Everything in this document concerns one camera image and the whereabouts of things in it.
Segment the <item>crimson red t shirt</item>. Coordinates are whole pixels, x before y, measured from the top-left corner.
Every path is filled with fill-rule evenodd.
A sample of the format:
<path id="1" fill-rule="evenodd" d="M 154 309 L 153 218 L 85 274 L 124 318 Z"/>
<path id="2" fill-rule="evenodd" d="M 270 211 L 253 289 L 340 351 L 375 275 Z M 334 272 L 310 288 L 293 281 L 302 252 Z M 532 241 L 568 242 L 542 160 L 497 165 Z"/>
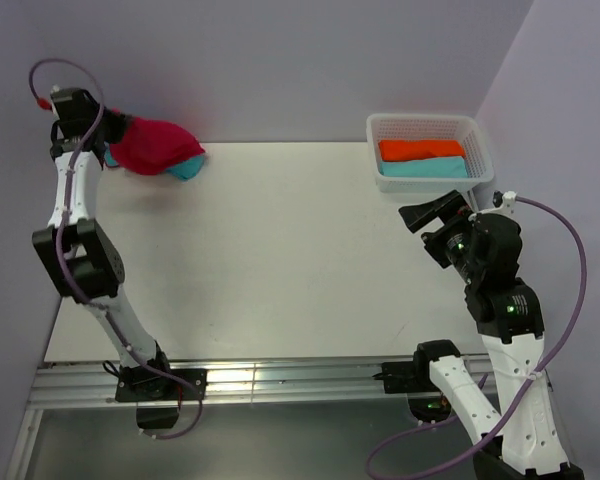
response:
<path id="1" fill-rule="evenodd" d="M 160 175 L 189 158 L 206 156 L 196 137 L 184 128 L 139 117 L 132 117 L 122 141 L 108 149 L 122 168 L 144 176 Z"/>

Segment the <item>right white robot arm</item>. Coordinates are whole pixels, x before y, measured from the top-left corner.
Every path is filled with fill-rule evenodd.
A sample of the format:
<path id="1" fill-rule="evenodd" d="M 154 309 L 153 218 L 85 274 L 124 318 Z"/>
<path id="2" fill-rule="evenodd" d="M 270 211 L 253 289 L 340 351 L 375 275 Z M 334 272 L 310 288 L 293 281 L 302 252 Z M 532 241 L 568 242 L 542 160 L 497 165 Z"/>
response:
<path id="1" fill-rule="evenodd" d="M 539 298 L 518 275 L 523 241 L 512 215 L 520 200 L 514 192 L 497 192 L 493 208 L 475 211 L 452 191 L 400 208 L 407 229 L 420 234 L 431 258 L 463 280 L 499 404 L 487 399 L 449 340 L 416 347 L 413 378 L 450 401 L 472 442 L 466 455 L 477 478 L 582 479 L 583 470 L 569 460 L 559 439 L 546 374 L 566 341 L 545 349 Z"/>

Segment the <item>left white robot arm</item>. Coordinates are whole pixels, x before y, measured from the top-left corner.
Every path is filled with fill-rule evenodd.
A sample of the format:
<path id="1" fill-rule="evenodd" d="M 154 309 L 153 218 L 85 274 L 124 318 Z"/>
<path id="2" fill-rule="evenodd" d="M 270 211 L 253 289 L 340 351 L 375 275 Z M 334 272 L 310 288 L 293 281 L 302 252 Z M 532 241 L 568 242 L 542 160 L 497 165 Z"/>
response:
<path id="1" fill-rule="evenodd" d="M 119 363 L 103 367 L 116 377 L 121 396 L 164 400 L 178 391 L 175 375 L 131 307 L 122 258 L 96 219 L 107 143 L 121 139 L 127 119 L 82 88 L 57 89 L 46 106 L 57 117 L 50 132 L 57 189 L 51 218 L 33 233 L 33 247 L 59 295 L 83 306 L 114 346 Z"/>

